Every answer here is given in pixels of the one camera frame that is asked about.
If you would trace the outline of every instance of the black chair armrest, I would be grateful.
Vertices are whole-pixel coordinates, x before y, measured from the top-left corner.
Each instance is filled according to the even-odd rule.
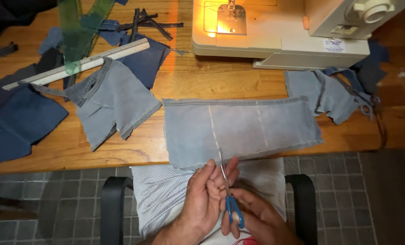
[[[313,181],[305,174],[287,175],[293,187],[296,235],[307,245],[317,245],[316,194]]]
[[[101,192],[100,245],[122,245],[124,240],[124,192],[133,190],[128,177],[109,177]]]

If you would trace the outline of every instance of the white ruler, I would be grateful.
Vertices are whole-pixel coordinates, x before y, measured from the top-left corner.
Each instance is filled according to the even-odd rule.
[[[96,66],[102,65],[104,63],[104,59],[103,59],[104,57],[109,57],[109,58],[116,60],[116,59],[125,57],[127,55],[134,54],[139,51],[145,50],[147,48],[149,48],[148,40],[146,38],[143,38],[141,40],[123,45],[121,47],[116,47],[109,51],[102,52],[100,54],[88,57],[86,59],[82,59],[80,61],[79,69],[80,69],[80,72],[82,72],[82,71],[94,68]],[[59,68],[43,72],[43,73],[35,75],[33,77],[23,79],[22,81],[30,82],[32,84],[37,84],[37,85],[45,85],[52,81],[57,81],[59,79],[65,78],[67,76],[70,76],[70,75],[68,75],[65,72],[65,66],[61,66]],[[14,88],[16,86],[18,86],[18,83],[14,82],[14,83],[4,86],[3,89],[10,90],[11,88]]]

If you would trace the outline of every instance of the sewing machine label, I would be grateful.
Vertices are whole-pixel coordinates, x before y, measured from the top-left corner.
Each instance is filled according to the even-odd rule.
[[[331,31],[331,34],[351,35],[357,29],[357,26],[337,25],[336,28]]]
[[[346,45],[342,40],[330,40],[324,41],[324,49],[326,52],[341,52],[346,53]]]

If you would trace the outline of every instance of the hand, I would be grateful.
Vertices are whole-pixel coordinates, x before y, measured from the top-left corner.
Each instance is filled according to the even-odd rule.
[[[226,172],[229,185],[239,176],[237,157],[230,159]],[[162,229],[152,244],[198,244],[216,225],[220,201],[225,196],[225,180],[220,166],[210,159],[198,169],[187,183],[183,210],[173,223]]]
[[[234,198],[243,204],[245,210],[242,211],[245,228],[257,240],[259,245],[300,245],[300,239],[293,234],[286,222],[271,206],[270,203],[257,197],[253,193],[243,189],[231,189]],[[240,231],[237,226],[239,216],[236,212],[232,215],[233,223],[229,223],[228,213],[222,217],[221,231],[223,235],[230,232],[237,239]]]

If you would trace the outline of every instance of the wooden table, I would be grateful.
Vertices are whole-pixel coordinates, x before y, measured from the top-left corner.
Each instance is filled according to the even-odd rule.
[[[145,8],[149,14],[158,13],[156,20],[161,23],[184,22],[184,28],[168,30],[174,37],[170,42],[155,28],[140,28],[139,31],[173,48],[192,51],[191,0],[142,0],[139,3],[129,1],[126,6],[115,4],[109,19],[119,20],[121,24],[131,23],[136,7]],[[4,31],[0,36],[0,47],[13,41],[19,45],[19,50],[0,58],[0,78],[39,61],[37,49],[51,26],[59,26],[57,9],[38,14],[30,26],[10,27]],[[382,69],[388,75],[382,80],[378,92],[389,133],[387,147],[405,147],[405,78],[397,77],[402,68],[405,70],[405,11],[386,23],[385,28],[378,29],[375,36],[388,47],[391,57],[390,64],[382,64]],[[99,38],[92,54],[111,48]],[[78,81],[95,70],[83,72]],[[53,82],[50,87],[62,88],[62,81]],[[287,97],[282,70],[253,69],[252,59],[195,57],[192,53],[181,57],[175,52],[171,52],[161,66],[151,91],[158,99]],[[75,106],[70,102],[64,103],[59,97],[50,98],[63,105],[70,112],[69,116],[50,135],[33,146],[31,155],[0,163],[0,173],[168,163],[163,137],[163,108],[136,128],[126,141],[115,134],[95,152],[91,152],[75,114]],[[316,120],[325,144],[279,155],[369,150],[380,146],[376,121],[370,122],[359,111],[337,126],[325,115],[316,117]]]

